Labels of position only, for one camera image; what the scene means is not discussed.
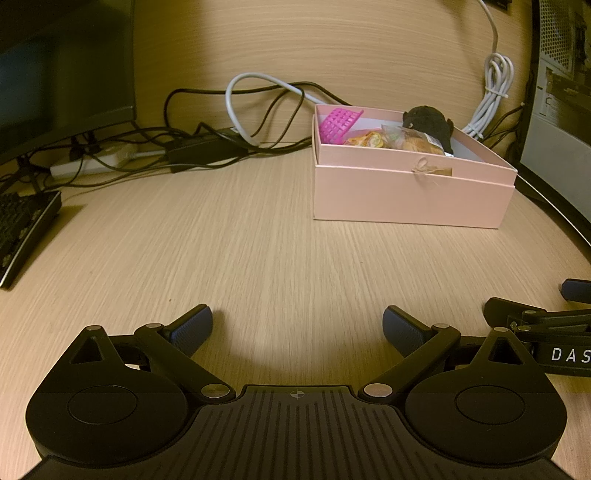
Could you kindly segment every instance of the pink plastic basket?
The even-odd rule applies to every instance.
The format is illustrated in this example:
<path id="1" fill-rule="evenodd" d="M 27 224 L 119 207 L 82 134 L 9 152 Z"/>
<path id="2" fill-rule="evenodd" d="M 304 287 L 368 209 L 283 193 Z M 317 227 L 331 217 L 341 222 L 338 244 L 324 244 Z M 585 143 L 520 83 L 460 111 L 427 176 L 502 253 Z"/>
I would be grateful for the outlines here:
<path id="1" fill-rule="evenodd" d="M 344 143 L 343 137 L 351 130 L 361 115 L 363 115 L 363 110 L 352 112 L 345 108 L 335 108 L 320 124 L 320 141 L 332 145 L 342 145 Z"/>

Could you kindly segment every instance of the black plush toy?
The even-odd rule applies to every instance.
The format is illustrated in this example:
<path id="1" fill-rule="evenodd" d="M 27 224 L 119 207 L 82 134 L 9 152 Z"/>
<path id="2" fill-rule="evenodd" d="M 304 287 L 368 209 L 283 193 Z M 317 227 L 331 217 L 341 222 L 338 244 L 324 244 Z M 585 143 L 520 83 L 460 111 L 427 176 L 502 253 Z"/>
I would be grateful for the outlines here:
<path id="1" fill-rule="evenodd" d="M 453 122 L 432 106 L 417 106 L 402 117 L 404 128 L 412 128 L 437 138 L 445 152 L 453 155 L 450 139 L 453 133 Z"/>

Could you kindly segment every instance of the wall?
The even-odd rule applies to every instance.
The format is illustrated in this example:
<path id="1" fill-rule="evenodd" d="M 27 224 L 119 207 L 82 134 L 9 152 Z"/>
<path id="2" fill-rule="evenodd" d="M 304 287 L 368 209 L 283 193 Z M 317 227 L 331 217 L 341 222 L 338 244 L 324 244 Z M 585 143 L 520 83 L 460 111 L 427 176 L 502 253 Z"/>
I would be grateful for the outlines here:
<path id="1" fill-rule="evenodd" d="M 499 51 L 515 63 L 504 112 L 523 100 L 531 51 L 531 3 L 507 14 L 491 7 Z M 476 0 L 141 0 L 135 64 L 139 121 L 161 125 L 162 104 L 177 87 L 224 89 L 241 72 L 287 81 L 312 80 L 354 105 L 410 109 L 428 104 L 463 127 L 482 98 L 483 62 L 492 32 Z M 263 85 L 244 81 L 240 87 Z M 269 95 L 236 98 L 240 119 L 254 129 Z M 281 130 L 296 104 L 283 105 Z M 310 107 L 289 139 L 309 134 Z M 223 97 L 179 96 L 173 124 L 229 126 Z"/>

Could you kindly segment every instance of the cable tie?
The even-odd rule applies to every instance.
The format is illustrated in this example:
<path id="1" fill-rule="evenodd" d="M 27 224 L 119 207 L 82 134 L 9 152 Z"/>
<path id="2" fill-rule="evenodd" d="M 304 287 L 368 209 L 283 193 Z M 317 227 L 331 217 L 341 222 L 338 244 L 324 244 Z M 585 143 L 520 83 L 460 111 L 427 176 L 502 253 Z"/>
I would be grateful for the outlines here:
<path id="1" fill-rule="evenodd" d="M 482 134 L 476 129 L 476 127 L 474 127 L 474 125 L 467 124 L 466 127 L 469 128 L 470 130 L 472 130 L 476 135 L 478 135 L 481 140 L 484 139 L 484 137 L 482 136 Z"/>
<path id="2" fill-rule="evenodd" d="M 494 93 L 495 95 L 498 95 L 499 97 L 509 98 L 509 95 L 507 95 L 506 93 L 497 92 L 496 90 L 493 90 L 492 88 L 485 87 L 485 90 L 487 92 Z"/>

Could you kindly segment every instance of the snack package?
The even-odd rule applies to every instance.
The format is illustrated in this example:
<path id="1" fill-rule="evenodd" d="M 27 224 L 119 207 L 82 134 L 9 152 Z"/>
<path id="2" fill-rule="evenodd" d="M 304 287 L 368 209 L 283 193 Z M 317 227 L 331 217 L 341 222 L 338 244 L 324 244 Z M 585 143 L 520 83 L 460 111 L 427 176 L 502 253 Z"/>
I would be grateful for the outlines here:
<path id="1" fill-rule="evenodd" d="M 382 125 L 382 138 L 387 148 L 444 155 L 443 147 L 437 138 L 418 130 Z"/>
<path id="2" fill-rule="evenodd" d="M 382 131 L 379 129 L 349 132 L 349 138 L 345 140 L 345 145 L 353 145 L 354 147 L 387 148 L 385 138 Z"/>

